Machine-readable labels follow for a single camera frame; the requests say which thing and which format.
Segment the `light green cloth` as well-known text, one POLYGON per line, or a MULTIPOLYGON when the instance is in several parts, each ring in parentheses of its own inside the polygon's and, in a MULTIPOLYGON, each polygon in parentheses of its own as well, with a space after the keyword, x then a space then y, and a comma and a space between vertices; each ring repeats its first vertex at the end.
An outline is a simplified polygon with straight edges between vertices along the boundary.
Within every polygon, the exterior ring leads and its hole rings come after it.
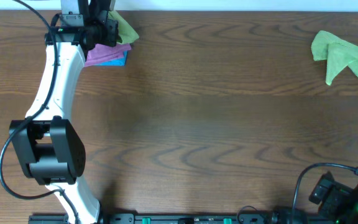
POLYGON ((138 33, 117 11, 110 11, 108 18, 118 21, 118 44, 132 44, 139 39, 138 33))

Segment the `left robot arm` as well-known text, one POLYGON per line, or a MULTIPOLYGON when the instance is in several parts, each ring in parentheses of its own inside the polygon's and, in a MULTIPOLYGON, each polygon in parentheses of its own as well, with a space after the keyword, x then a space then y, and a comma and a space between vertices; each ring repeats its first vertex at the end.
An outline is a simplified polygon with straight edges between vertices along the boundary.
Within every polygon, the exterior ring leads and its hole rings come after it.
POLYGON ((8 141, 24 175, 45 186, 47 195, 58 197, 69 223, 113 223, 83 176, 85 146, 71 124, 71 111, 87 53, 96 44, 114 47, 118 22, 106 11, 55 19, 62 24, 47 26, 47 58, 35 100, 23 120, 11 122, 8 141))

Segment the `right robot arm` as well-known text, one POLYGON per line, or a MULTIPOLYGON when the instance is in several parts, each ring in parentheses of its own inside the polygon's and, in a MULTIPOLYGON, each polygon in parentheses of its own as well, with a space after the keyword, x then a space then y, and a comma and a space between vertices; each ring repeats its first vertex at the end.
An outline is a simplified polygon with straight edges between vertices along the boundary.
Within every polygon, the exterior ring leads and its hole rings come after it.
POLYGON ((309 201, 319 206, 318 215, 326 220, 358 224, 358 184, 354 188, 348 187, 327 172, 319 179, 309 201))

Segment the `folded purple cloth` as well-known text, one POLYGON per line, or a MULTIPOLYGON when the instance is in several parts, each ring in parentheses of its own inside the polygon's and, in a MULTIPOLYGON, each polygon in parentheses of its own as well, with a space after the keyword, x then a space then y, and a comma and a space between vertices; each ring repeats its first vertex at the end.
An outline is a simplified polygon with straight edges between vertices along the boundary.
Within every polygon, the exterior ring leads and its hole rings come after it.
POLYGON ((85 67, 95 66, 99 63, 107 62, 117 58, 123 57, 123 52, 130 51, 132 49, 130 44, 120 45, 115 47, 108 47, 106 45, 96 44, 93 50, 88 52, 85 67))

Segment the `folded blue cloth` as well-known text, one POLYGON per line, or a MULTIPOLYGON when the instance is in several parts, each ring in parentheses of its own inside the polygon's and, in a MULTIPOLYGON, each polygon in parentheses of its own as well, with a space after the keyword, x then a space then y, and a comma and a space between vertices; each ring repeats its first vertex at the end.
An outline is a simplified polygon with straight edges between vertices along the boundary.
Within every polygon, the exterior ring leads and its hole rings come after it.
POLYGON ((99 63, 98 66, 108 66, 108 67, 123 67, 127 61, 127 51, 123 52, 122 58, 117 58, 107 62, 99 63))

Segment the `crumpled green cloth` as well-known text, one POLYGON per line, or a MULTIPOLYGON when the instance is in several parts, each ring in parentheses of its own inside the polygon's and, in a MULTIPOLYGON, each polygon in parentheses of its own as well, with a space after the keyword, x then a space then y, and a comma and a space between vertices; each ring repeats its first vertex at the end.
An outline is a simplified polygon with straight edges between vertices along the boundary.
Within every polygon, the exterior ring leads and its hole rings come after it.
POLYGON ((325 60, 326 78, 328 86, 346 67, 349 67, 358 78, 358 46, 338 36, 321 30, 314 37, 311 44, 314 61, 325 60))

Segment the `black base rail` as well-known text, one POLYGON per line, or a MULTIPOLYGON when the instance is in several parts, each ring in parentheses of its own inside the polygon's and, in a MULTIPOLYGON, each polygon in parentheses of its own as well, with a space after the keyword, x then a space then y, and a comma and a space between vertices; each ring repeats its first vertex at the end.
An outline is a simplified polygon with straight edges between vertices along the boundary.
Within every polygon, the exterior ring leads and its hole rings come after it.
MULTIPOLYGON (((136 213, 115 213, 104 215, 96 223, 110 224, 269 224, 290 223, 290 208, 279 208, 272 212, 245 210, 237 215, 192 214, 192 215, 139 215, 136 213)), ((64 224, 69 223, 68 215, 31 215, 29 224, 64 224)), ((300 210, 295 213, 293 223, 332 224, 319 215, 310 215, 300 210)))

